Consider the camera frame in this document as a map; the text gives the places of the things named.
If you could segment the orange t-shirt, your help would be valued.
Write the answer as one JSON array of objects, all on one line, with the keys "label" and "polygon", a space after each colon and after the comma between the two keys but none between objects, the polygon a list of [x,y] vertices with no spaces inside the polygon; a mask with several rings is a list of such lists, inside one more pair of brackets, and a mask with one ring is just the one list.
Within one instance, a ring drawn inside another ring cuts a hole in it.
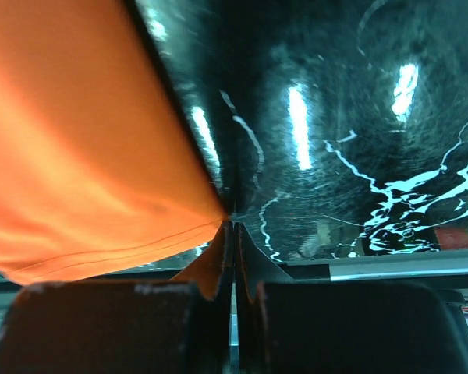
[{"label": "orange t-shirt", "polygon": [[0,1],[2,275],[132,268],[225,217],[121,1]]}]

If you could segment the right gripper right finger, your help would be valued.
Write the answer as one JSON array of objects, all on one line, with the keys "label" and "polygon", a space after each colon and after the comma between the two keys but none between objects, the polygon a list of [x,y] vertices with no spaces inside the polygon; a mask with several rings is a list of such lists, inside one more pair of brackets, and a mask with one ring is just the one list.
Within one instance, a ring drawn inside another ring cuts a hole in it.
[{"label": "right gripper right finger", "polygon": [[407,280],[299,282],[234,226],[243,373],[468,373],[462,299]]}]

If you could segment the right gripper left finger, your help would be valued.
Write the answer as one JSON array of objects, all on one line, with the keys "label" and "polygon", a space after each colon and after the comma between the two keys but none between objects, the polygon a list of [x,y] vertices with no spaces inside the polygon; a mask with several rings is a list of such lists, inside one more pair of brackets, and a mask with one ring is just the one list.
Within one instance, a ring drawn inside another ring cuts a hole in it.
[{"label": "right gripper left finger", "polygon": [[233,227],[169,280],[23,288],[0,326],[0,373],[221,373],[229,361]]}]

